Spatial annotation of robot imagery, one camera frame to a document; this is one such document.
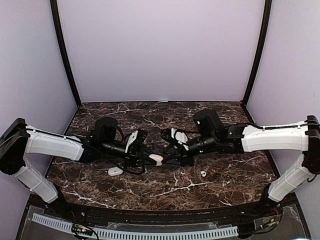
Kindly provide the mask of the beige earbud charging case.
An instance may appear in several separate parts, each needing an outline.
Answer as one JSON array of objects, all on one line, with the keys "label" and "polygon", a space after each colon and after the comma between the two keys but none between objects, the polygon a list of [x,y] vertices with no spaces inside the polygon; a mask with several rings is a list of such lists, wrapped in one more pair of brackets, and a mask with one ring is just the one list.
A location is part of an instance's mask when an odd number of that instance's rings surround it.
[{"label": "beige earbud charging case", "polygon": [[162,161],[164,160],[164,158],[162,156],[160,156],[158,154],[150,154],[148,157],[153,159],[156,162],[157,167],[163,165]]}]

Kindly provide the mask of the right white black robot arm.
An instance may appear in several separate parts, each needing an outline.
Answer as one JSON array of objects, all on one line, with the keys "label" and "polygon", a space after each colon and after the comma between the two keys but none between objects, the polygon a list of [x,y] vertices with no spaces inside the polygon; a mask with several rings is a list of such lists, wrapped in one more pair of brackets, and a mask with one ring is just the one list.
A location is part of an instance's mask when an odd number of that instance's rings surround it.
[{"label": "right white black robot arm", "polygon": [[296,150],[300,156],[284,175],[270,183],[255,205],[255,213],[266,217],[275,204],[320,173],[320,123],[314,115],[287,125],[258,126],[253,123],[223,125],[217,112],[203,109],[193,115],[198,136],[190,139],[187,131],[175,128],[161,130],[160,136],[175,148],[166,161],[176,160],[181,166],[193,166],[194,157],[217,152],[243,154],[265,150]]}]

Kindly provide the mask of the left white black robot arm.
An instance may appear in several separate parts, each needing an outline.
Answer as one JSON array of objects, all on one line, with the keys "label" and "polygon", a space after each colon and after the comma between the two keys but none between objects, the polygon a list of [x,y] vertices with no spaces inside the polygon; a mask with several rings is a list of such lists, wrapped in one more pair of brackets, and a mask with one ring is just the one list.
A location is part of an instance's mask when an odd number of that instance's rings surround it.
[{"label": "left white black robot arm", "polygon": [[0,138],[0,171],[14,176],[44,202],[51,204],[51,210],[58,217],[67,218],[71,213],[70,206],[63,201],[58,188],[37,171],[25,155],[41,154],[82,163],[110,156],[124,161],[122,167],[116,166],[122,171],[143,167],[145,162],[162,165],[163,157],[144,146],[147,131],[137,129],[128,138],[116,140],[116,134],[120,132],[118,121],[113,117],[98,119],[93,131],[80,138],[46,132],[26,124],[23,118],[17,118]]}]

